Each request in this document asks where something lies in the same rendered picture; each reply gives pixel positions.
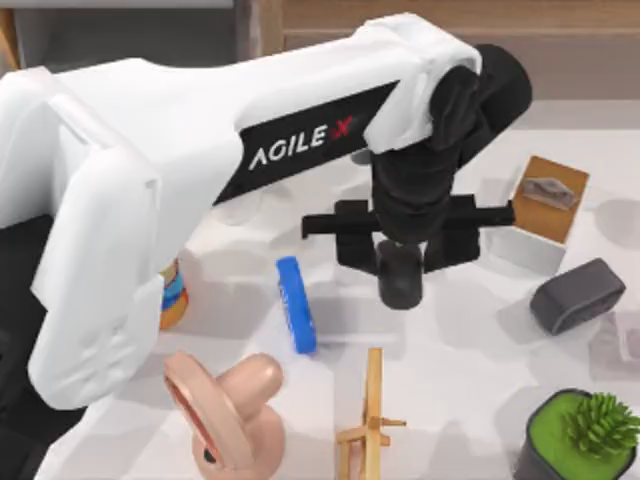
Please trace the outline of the brown book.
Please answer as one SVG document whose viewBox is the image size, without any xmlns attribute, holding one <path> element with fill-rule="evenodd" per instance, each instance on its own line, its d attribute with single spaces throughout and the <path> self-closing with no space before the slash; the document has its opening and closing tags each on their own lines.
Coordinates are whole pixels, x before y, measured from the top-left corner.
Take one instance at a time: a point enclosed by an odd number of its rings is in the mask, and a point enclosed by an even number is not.
<svg viewBox="0 0 640 480">
<path fill-rule="evenodd" d="M 515 226 L 564 245 L 589 179 L 590 175 L 583 170 L 532 156 L 516 180 L 511 195 Z"/>
</svg>

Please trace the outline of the blue stapler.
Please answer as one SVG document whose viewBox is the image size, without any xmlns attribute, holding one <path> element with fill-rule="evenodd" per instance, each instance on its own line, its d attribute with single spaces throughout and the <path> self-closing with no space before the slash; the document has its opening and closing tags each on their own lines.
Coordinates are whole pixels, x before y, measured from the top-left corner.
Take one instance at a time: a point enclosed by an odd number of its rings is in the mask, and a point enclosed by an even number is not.
<svg viewBox="0 0 640 480">
<path fill-rule="evenodd" d="M 276 268 L 294 349 L 298 354 L 312 354 L 317 346 L 316 330 L 298 261 L 294 256 L 282 257 L 276 261 Z"/>
</svg>

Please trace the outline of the dark grey rounded box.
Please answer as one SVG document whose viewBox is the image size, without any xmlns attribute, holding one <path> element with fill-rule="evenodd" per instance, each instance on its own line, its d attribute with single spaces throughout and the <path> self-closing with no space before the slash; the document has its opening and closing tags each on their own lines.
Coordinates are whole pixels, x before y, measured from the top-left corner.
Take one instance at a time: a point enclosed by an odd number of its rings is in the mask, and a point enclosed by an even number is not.
<svg viewBox="0 0 640 480">
<path fill-rule="evenodd" d="M 602 258 L 595 258 L 540 285 L 529 308 L 538 325 L 560 335 L 609 312 L 626 284 Z"/>
</svg>

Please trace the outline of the wooden framed blackboard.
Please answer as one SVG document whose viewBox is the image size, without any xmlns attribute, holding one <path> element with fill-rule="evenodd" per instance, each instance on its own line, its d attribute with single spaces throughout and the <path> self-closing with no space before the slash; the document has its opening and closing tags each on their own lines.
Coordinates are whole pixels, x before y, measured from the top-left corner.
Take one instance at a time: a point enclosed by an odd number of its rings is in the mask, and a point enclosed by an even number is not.
<svg viewBox="0 0 640 480">
<path fill-rule="evenodd" d="M 367 372 L 361 424 L 338 432 L 335 442 L 338 448 L 337 480 L 351 480 L 352 446 L 360 446 L 359 480 L 381 480 L 380 454 L 391 444 L 383 427 L 405 427 L 407 422 L 389 419 L 382 415 L 383 349 L 368 349 Z"/>
</svg>

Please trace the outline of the wooden cupboard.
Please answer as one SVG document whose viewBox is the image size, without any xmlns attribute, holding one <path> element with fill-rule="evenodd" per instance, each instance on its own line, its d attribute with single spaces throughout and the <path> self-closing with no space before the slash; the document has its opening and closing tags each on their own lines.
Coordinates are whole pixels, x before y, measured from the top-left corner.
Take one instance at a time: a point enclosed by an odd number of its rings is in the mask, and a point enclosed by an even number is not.
<svg viewBox="0 0 640 480">
<path fill-rule="evenodd" d="M 640 0 L 283 0 L 286 45 L 401 12 L 509 50 L 539 100 L 640 100 Z"/>
</svg>

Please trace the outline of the stack of coloured rings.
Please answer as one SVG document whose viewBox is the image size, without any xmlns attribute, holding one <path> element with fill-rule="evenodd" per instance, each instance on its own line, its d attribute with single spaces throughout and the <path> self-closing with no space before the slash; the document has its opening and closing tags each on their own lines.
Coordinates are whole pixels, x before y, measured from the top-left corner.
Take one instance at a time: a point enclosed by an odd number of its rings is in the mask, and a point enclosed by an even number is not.
<svg viewBox="0 0 640 480">
<path fill-rule="evenodd" d="M 164 292 L 160 315 L 160 329 L 166 330 L 175 326 L 184 316 L 188 306 L 188 293 L 181 274 L 179 261 L 172 263 L 161 272 L 164 279 Z"/>
</svg>

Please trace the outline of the pink trophy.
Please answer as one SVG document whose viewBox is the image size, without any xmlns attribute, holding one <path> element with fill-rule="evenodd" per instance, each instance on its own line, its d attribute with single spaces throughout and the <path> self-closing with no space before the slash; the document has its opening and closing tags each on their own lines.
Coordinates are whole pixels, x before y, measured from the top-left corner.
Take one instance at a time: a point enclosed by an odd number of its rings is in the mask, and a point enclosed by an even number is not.
<svg viewBox="0 0 640 480">
<path fill-rule="evenodd" d="M 268 401 L 284 381 L 277 360 L 251 354 L 218 376 L 192 355 L 164 361 L 164 382 L 192 432 L 203 480 L 271 480 L 285 451 L 285 429 Z"/>
</svg>

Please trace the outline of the green plant in dark pot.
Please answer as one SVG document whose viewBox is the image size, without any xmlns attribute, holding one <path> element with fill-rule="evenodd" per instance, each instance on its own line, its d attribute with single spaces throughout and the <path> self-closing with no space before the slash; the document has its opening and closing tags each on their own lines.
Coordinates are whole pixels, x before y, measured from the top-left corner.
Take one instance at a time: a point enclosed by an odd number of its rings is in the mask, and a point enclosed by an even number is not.
<svg viewBox="0 0 640 480">
<path fill-rule="evenodd" d="M 640 447 L 640 416 L 612 393 L 562 389 L 529 417 L 514 480 L 621 480 Z"/>
</svg>

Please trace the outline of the grey cabinet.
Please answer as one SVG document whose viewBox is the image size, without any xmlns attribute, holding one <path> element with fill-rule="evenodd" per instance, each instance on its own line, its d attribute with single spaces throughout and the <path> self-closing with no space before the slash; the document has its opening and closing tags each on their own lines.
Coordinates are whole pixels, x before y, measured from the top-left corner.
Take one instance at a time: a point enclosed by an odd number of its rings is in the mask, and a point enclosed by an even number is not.
<svg viewBox="0 0 640 480">
<path fill-rule="evenodd" d="M 0 72 L 235 63 L 283 50 L 283 14 L 284 0 L 0 0 Z"/>
</svg>

